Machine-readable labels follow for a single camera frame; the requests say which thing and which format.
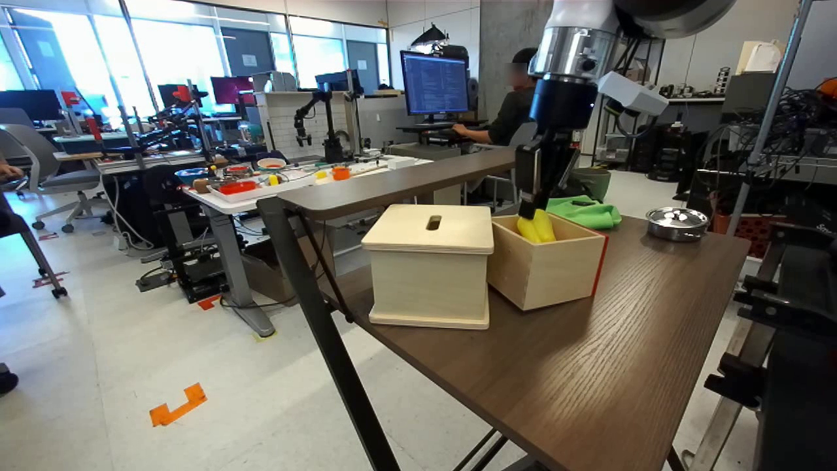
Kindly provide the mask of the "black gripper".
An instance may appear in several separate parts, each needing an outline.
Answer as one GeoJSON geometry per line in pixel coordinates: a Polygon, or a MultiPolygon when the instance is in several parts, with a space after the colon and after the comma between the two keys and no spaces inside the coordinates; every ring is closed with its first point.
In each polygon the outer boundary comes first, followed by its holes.
{"type": "Polygon", "coordinates": [[[570,131],[520,129],[514,136],[519,214],[531,220],[544,210],[578,158],[570,131]]]}

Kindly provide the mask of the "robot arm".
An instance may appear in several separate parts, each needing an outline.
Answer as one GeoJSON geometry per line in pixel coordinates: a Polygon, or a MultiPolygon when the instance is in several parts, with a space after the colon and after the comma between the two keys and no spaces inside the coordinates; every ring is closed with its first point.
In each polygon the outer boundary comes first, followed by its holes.
{"type": "Polygon", "coordinates": [[[535,136],[516,150],[520,188],[519,214],[531,220],[565,182],[597,99],[624,107],[651,105],[641,84],[631,84],[613,64],[617,40],[680,40],[715,26],[736,0],[554,0],[542,42],[528,67],[537,78],[528,122],[535,136]]]}

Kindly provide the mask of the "black background robot arm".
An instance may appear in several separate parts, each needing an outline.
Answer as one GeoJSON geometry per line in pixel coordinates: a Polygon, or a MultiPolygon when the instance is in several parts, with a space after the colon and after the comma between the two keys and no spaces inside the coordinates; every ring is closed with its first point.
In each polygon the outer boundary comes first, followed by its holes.
{"type": "Polygon", "coordinates": [[[317,105],[325,107],[325,141],[323,141],[325,159],[327,163],[348,163],[346,150],[341,144],[341,136],[336,131],[333,93],[323,93],[323,90],[311,93],[308,102],[294,112],[297,144],[302,144],[302,148],[315,144],[315,136],[307,131],[307,118],[317,105]]]}

